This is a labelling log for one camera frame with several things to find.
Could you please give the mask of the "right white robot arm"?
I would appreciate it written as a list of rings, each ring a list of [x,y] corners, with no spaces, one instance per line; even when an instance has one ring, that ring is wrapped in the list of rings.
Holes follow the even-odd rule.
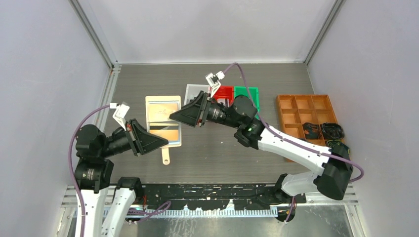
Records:
[[[353,172],[347,150],[315,145],[278,131],[261,121],[257,108],[245,95],[237,96],[227,107],[200,91],[169,117],[191,127],[203,126],[207,121],[232,127],[241,145],[280,155],[308,168],[305,173],[280,175],[273,188],[277,202],[285,203],[299,194],[315,191],[334,200],[344,198]]]

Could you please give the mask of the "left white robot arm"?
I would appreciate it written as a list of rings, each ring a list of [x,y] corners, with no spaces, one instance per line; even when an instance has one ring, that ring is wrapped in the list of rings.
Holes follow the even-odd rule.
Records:
[[[106,136],[93,124],[77,129],[76,155],[79,162],[74,172],[78,200],[76,235],[81,237],[117,237],[132,204],[144,198],[144,188],[138,177],[122,177],[114,190],[108,214],[104,215],[106,196],[114,163],[110,157],[126,151],[144,155],[169,143],[165,138],[149,133],[136,119],[126,122]]]

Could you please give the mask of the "gold black stripe card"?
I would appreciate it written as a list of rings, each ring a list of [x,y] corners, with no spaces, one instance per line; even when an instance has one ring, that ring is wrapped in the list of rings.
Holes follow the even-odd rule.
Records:
[[[179,124],[178,123],[150,123],[149,133],[167,139],[169,142],[179,140]]]

